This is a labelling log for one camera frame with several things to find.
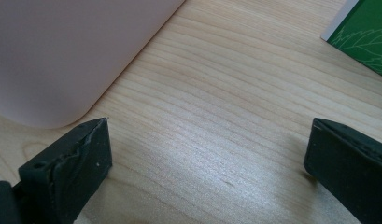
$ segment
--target white object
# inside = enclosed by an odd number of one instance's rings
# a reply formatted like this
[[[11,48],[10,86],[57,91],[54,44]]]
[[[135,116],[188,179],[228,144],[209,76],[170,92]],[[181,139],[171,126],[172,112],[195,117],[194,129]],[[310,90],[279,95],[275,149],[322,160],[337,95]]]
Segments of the white object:
[[[0,115],[83,116],[184,0],[0,0]]]
[[[331,22],[331,24],[327,27],[327,29],[322,33],[321,38],[325,41],[328,41],[330,36],[335,32],[340,23],[345,19],[348,13],[353,9],[354,6],[359,2],[359,0],[346,0],[345,4],[336,14],[335,18]]]

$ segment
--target wooden table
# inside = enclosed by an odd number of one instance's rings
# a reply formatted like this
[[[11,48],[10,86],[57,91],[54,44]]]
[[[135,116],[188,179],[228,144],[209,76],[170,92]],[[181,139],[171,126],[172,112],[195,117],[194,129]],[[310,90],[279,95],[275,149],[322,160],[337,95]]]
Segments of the wooden table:
[[[382,77],[319,35],[345,0],[188,0],[81,120],[114,166],[77,223],[357,223],[304,170],[312,119],[382,142]],[[69,131],[0,117],[0,179]]]

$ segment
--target light wood grain surface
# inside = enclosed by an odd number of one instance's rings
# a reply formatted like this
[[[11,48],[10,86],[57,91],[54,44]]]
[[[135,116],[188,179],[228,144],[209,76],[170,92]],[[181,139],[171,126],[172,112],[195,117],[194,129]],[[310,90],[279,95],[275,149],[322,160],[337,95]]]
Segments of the light wood grain surface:
[[[187,0],[81,120],[114,166],[77,223],[357,223],[303,167],[312,119],[382,142],[382,77],[319,35],[345,0]],[[0,179],[76,124],[0,117]]]

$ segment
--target black object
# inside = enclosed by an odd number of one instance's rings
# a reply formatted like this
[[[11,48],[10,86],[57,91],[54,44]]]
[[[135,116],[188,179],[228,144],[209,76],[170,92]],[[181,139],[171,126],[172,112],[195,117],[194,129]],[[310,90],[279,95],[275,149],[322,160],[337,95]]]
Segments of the black object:
[[[107,119],[78,125],[0,181],[0,223],[73,223],[111,166]]]
[[[382,223],[382,144],[346,125],[314,119],[304,159],[361,223]]]

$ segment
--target green book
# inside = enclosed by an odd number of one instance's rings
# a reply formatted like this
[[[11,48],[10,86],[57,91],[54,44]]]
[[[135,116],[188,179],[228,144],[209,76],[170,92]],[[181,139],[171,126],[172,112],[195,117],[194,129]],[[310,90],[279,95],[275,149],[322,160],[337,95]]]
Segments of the green book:
[[[347,0],[321,38],[382,76],[382,0]]]

